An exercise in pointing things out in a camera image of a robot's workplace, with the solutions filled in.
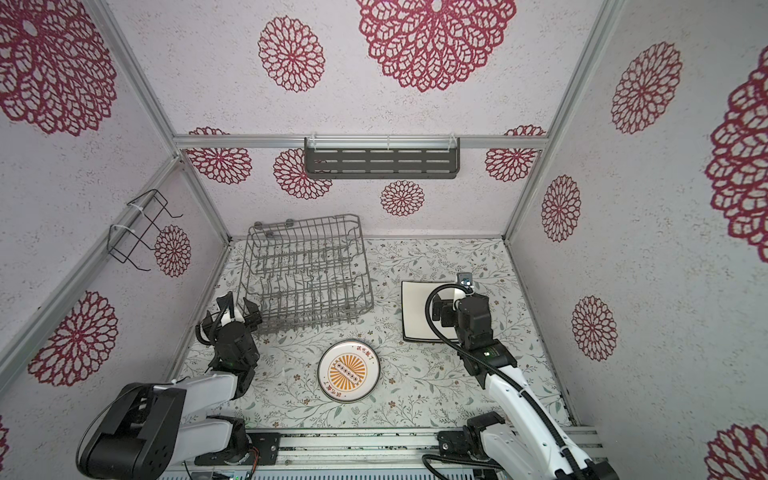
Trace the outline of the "white square plate black rim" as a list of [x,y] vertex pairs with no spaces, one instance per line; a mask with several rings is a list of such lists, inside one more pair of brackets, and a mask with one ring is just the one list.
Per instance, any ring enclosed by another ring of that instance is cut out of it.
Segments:
[[[401,313],[403,339],[408,342],[439,343],[440,339],[427,324],[425,303],[428,295],[442,282],[401,282]],[[446,289],[439,292],[439,299],[447,301],[450,306],[466,295],[457,289]],[[436,329],[452,342],[457,342],[454,327],[441,326],[440,320],[433,322]]]

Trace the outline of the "round plate orange pattern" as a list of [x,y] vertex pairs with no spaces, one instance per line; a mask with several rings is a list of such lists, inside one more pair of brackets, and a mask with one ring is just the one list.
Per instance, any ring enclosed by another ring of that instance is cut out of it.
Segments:
[[317,367],[321,392],[338,403],[354,403],[373,392],[381,376],[381,362],[371,345],[344,340],[329,347]]

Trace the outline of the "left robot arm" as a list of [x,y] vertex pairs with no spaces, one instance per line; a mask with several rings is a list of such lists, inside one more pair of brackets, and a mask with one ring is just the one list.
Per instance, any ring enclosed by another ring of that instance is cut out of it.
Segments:
[[260,354],[253,333],[262,324],[257,303],[236,304],[232,293],[217,298],[195,327],[197,340],[214,350],[206,372],[168,383],[126,385],[89,425],[75,458],[91,479],[158,479],[176,464],[257,465],[259,450],[243,419],[186,417],[242,397],[250,388]]

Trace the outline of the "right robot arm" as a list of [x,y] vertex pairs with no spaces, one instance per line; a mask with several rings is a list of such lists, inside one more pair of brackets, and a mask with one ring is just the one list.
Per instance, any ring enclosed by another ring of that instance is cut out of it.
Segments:
[[607,461],[591,458],[544,409],[507,347],[494,337],[489,298],[462,284],[426,296],[424,316],[439,341],[501,408],[467,421],[464,458],[446,463],[499,470],[511,479],[616,479]]

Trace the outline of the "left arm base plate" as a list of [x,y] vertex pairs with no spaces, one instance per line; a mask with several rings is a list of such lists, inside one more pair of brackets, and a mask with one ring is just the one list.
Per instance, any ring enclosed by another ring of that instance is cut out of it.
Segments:
[[246,441],[237,441],[225,450],[197,456],[195,466],[267,465],[277,462],[282,435],[280,433],[246,433]]

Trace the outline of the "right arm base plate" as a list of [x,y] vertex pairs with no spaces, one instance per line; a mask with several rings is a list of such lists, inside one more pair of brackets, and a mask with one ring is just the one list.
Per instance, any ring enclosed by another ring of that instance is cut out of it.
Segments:
[[440,430],[436,438],[441,457],[477,459],[474,440],[464,430]]

